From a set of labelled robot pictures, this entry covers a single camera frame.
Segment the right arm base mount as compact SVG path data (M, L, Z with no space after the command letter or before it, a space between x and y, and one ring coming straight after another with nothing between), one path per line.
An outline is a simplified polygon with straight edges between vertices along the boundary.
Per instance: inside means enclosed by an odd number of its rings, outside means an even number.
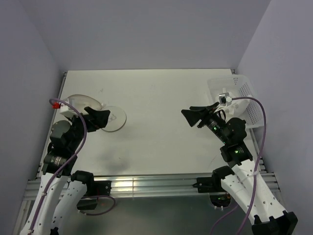
M214 177L199 177L192 185L198 193L208 193L213 206L227 207L230 205L231 196L217 183Z

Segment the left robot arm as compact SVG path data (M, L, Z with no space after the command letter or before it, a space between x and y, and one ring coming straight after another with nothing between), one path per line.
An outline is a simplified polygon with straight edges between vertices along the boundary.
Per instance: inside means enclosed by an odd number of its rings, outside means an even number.
M74 114L52 125L39 191L22 235L62 234L66 217L84 195L95 191L93 174L79 170L73 173L72 168L87 133L106 127L111 113L91 107L84 110L85 114Z

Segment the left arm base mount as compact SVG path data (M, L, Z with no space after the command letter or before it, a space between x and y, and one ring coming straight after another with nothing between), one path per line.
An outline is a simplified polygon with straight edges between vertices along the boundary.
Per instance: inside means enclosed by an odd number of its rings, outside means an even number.
M110 196L111 184L112 182L110 180L95 181L78 202L77 209L80 211L96 209L100 196Z

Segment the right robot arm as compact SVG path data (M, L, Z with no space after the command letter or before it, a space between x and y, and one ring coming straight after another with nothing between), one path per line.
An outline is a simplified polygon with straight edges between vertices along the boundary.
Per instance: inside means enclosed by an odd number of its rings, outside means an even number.
M276 199L257 169L244 139L246 122L233 117L225 121L216 112L218 103L206 107L182 110L191 127L208 127L223 143L221 156L227 163L213 170L209 178L198 178L193 187L199 192L225 191L244 211L255 235L291 235L298 222L295 213L288 212Z

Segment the white bra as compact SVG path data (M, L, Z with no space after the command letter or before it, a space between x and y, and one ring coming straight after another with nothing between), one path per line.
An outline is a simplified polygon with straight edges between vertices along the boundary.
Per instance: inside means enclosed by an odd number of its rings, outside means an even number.
M250 99L239 99L232 101L226 106L219 106L217 111L223 110L229 117L239 117L248 107Z

